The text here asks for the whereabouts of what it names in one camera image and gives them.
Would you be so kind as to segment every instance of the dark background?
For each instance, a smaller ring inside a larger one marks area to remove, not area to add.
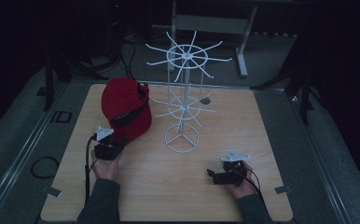
[[[92,54],[107,53],[99,39],[120,39],[124,28],[116,26],[114,33],[98,36],[90,35],[99,33],[93,27],[106,32],[107,24],[120,21],[124,26],[132,24],[148,40],[151,24],[171,23],[171,1],[93,1],[97,3],[93,7],[86,7],[91,1],[76,2],[0,0],[0,118],[29,78],[44,67],[47,53],[65,52],[89,62]],[[203,6],[206,1],[179,2],[179,10],[189,14],[247,17],[245,8],[233,6],[241,1],[222,7],[219,1],[209,1],[209,7]],[[331,0],[323,6],[318,1],[267,2],[260,4],[252,31],[297,35],[300,47],[292,54],[313,52],[312,84],[360,170],[360,1]],[[120,43],[111,44],[111,53],[120,51]],[[298,57],[289,55],[285,63],[297,66]]]

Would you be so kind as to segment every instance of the wooden tabletop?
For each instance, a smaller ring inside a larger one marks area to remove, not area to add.
[[[52,185],[62,195],[47,197],[41,212],[43,220],[74,221],[83,208],[86,144],[98,126],[109,127],[101,110],[104,87],[97,84],[90,88]],[[211,103],[202,108],[217,111],[200,112],[197,121],[203,128],[195,120],[186,122],[197,130],[200,142],[191,152],[181,154],[171,151],[164,142],[165,132],[178,120],[155,116],[169,112],[167,105],[153,101],[168,102],[168,88],[150,86],[151,128],[125,147],[120,160],[122,221],[242,220],[235,200],[223,186],[214,185],[206,172],[223,172],[220,159],[231,149],[251,156],[247,163],[259,178],[272,219],[287,221],[293,217],[287,195],[274,190],[283,182],[254,94],[249,90],[202,89],[202,95],[208,93]],[[198,89],[191,89],[191,95],[198,97]],[[93,173],[90,178],[92,189]]]

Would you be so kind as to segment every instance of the red baseball cap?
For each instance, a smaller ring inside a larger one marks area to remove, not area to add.
[[[115,144],[124,146],[151,126],[148,84],[128,77],[108,81],[102,94],[102,111],[114,130]]]

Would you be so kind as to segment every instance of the human hand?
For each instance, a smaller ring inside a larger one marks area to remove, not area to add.
[[[247,168],[247,178],[255,184],[252,180],[252,170],[253,168],[249,166],[246,162],[242,161],[243,165]],[[226,189],[232,194],[235,199],[240,199],[244,196],[256,194],[256,188],[253,187],[247,180],[243,180],[239,187],[236,187],[233,184],[225,185]]]
[[[99,160],[95,157],[95,149],[90,152],[92,156],[92,171],[95,173],[96,178],[109,179],[117,181],[118,178],[118,164],[122,152],[119,153],[115,159],[111,161]]]

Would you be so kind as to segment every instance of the wire hat stand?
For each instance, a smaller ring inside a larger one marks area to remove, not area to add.
[[[201,94],[203,77],[214,78],[205,71],[205,65],[208,61],[228,62],[231,59],[216,59],[209,58],[206,50],[218,47],[221,43],[213,45],[209,48],[202,49],[194,45],[197,32],[194,33],[191,44],[178,45],[168,33],[166,35],[172,41],[172,47],[170,49],[158,49],[147,45],[150,49],[162,51],[166,53],[165,61],[157,63],[147,63],[148,65],[157,65],[162,63],[170,63],[174,67],[178,68],[177,76],[174,82],[178,82],[180,79],[180,86],[177,91],[174,91],[171,87],[171,72],[168,67],[168,102],[159,101],[153,99],[155,102],[165,104],[168,106],[168,113],[156,115],[156,117],[173,116],[178,119],[178,122],[169,127],[165,133],[166,146],[177,153],[188,153],[194,150],[200,142],[198,131],[186,121],[194,120],[201,128],[204,127],[197,120],[197,116],[201,111],[204,112],[216,112],[217,110],[202,109],[201,104],[210,102],[208,96]],[[201,82],[199,85],[199,95],[191,96],[191,82],[190,82],[190,70],[201,70]]]

